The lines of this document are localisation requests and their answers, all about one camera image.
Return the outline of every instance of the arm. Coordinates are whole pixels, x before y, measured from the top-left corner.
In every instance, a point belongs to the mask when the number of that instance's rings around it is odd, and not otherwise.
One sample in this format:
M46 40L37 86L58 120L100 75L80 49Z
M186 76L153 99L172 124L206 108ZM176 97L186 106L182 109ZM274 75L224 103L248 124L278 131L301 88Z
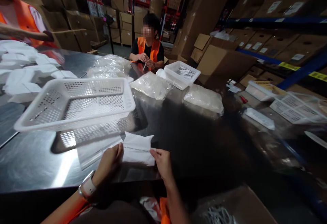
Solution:
M99 167L96 170L92 182L98 189L101 183L105 180L118 164L122 155L123 144L120 143L112 148L107 149L100 161ZM60 205L52 214L50 214L42 224L54 223L69 223L83 208L87 201L76 191L69 199Z
M167 190L168 209L171 223L190 224L189 216L184 208L172 173L170 153L161 149L156 149L156 151L151 149L150 153L156 160L159 173Z

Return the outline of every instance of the person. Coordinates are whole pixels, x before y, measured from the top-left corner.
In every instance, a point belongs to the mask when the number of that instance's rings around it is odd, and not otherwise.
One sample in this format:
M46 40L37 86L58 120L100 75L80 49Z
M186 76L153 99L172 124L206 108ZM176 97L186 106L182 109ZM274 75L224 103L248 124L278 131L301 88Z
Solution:
M164 48L156 39L160 29L160 20L153 13L143 18L142 37L134 40L129 58L138 64L138 69L143 72L144 64L152 71L162 68L164 64Z
M21 0L0 0L0 39L19 40L35 48L57 48L40 13Z
M183 206L183 202L172 173L170 153L161 149L151 149L150 153L156 161L158 171L166 187L170 222L172 224L189 224L189 216ZM85 196L88 195L90 191L93 192L92 185L94 185L94 189L107 187L104 184L105 179L108 177L108 175L113 173L114 169L120 162L122 154L122 143L107 149L104 152L98 169L93 174L93 177L88 177L86 181L84 180L82 186L79 187L80 191L76 191L69 199L67 199L52 214L50 214L42 222L42 224L150 223L141 210L125 202L113 202L106 210L93 208L91 211L76 217L85 209L84 206L87 205L87 199L89 199L85 198Z

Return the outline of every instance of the white packaging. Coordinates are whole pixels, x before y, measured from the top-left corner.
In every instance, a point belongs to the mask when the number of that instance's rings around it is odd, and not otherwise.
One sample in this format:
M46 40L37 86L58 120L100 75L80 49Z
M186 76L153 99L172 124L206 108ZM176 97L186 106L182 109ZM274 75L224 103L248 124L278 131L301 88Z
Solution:
M221 95L202 86L192 84L184 96L184 100L202 108L219 113L221 116L224 114L224 106L222 104Z

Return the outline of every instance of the black t-shirt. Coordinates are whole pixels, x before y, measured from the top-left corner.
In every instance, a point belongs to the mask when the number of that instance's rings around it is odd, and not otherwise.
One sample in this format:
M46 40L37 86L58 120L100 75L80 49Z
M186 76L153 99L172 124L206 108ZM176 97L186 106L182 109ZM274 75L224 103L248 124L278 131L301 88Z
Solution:
M137 38L134 40L133 42L133 47L132 47L132 54L139 54L139 46L137 45ZM152 46L148 47L145 44L145 48L144 48L144 53L146 53L146 55L150 58L151 55L151 48ZM158 61L164 61L164 48L162 46L162 44L160 43L159 46L159 52L157 54L157 60Z

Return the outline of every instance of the hand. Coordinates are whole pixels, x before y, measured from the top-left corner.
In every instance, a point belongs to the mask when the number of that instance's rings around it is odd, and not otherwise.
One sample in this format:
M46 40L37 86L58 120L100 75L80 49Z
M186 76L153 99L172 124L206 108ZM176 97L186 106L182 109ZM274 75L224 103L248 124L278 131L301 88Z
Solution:
M149 57L147 56L146 53L141 53L141 54L138 55L138 58L139 58L139 60L141 60L142 62L145 62L146 59L148 59Z
M98 187L109 173L111 173L119 164L123 149L123 143L119 143L112 148L108 148L103 153L98 169L92 177L94 186Z
M150 149L150 153L156 160L159 173L165 184L173 180L174 176L171 169L170 152L162 149Z

